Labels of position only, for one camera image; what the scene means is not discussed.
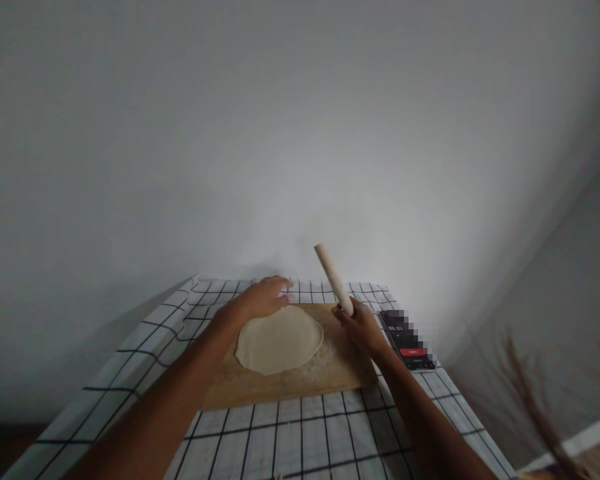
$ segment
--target white tablecloth with black grid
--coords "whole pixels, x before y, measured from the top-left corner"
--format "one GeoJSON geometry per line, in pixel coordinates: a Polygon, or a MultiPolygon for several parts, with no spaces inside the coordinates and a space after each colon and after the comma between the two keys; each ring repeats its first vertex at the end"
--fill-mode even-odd
{"type": "MultiPolygon", "coordinates": [[[[215,312],[257,279],[196,276],[120,346],[4,479],[60,478],[134,404],[215,312]]],[[[350,283],[374,312],[398,310],[389,290],[350,283]]],[[[292,303],[336,303],[328,283],[296,281],[292,303]]],[[[500,479],[514,470],[443,368],[413,373],[500,479]]],[[[387,384],[370,390],[198,412],[165,479],[424,479],[387,384]]]]}

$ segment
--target person's left hand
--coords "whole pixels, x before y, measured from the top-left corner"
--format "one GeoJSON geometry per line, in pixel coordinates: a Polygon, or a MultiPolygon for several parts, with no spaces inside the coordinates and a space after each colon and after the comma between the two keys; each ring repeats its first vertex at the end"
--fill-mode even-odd
{"type": "Polygon", "coordinates": [[[290,286],[291,281],[279,275],[266,277],[231,300],[224,308],[244,318],[245,322],[252,318],[268,317],[289,304],[288,295],[278,295],[290,286]]]}

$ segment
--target cutting board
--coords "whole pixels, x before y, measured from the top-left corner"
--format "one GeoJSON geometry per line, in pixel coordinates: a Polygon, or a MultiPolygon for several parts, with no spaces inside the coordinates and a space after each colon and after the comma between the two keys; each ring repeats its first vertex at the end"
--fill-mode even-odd
{"type": "Polygon", "coordinates": [[[316,319],[325,330],[322,346],[313,358],[296,369],[262,375],[240,365],[235,358],[234,343],[213,378],[202,402],[202,411],[377,385],[378,376],[371,360],[352,344],[347,332],[331,314],[334,304],[297,306],[316,319]]]}

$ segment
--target wooden rolling pin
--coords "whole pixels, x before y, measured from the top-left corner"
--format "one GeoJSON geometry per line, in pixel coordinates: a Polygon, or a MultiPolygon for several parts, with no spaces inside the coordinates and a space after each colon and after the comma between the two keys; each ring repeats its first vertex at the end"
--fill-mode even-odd
{"type": "Polygon", "coordinates": [[[333,288],[335,297],[338,299],[338,303],[342,306],[342,310],[344,310],[347,315],[353,315],[353,304],[349,298],[349,292],[342,283],[342,280],[340,280],[340,276],[338,276],[335,271],[329,252],[327,252],[327,249],[322,243],[318,243],[313,249],[318,254],[318,259],[327,274],[329,283],[333,288]]]}

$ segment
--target dough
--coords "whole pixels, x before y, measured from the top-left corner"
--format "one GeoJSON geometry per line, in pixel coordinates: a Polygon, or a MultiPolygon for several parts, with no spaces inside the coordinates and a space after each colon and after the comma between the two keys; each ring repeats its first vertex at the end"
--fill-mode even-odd
{"type": "Polygon", "coordinates": [[[318,351],[325,331],[304,310],[288,305],[240,330],[235,356],[249,370],[271,375],[299,367],[318,351]]]}

